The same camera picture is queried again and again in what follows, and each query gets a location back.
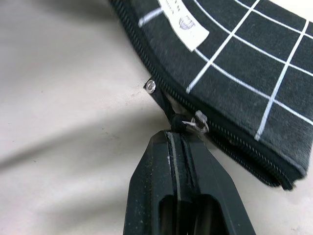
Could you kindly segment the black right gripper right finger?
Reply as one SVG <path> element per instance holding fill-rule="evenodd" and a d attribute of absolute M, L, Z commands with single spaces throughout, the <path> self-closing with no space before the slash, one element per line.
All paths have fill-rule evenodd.
<path fill-rule="evenodd" d="M 199 137 L 181 137 L 192 182 L 188 235 L 249 235 L 249 217 L 235 184 Z"/>

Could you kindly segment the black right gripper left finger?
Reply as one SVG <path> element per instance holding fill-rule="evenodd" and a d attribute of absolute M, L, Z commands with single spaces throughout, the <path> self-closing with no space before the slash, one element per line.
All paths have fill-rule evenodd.
<path fill-rule="evenodd" d="M 153 135 L 129 183 L 124 235 L 181 235 L 179 133 Z"/>

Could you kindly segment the black white grid zipper pouch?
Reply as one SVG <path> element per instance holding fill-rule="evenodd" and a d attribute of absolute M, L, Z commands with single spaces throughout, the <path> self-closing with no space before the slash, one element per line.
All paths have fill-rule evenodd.
<path fill-rule="evenodd" d="M 313 22 L 270 0 L 109 0 L 150 85 L 262 183 L 291 190 L 313 148 Z"/>

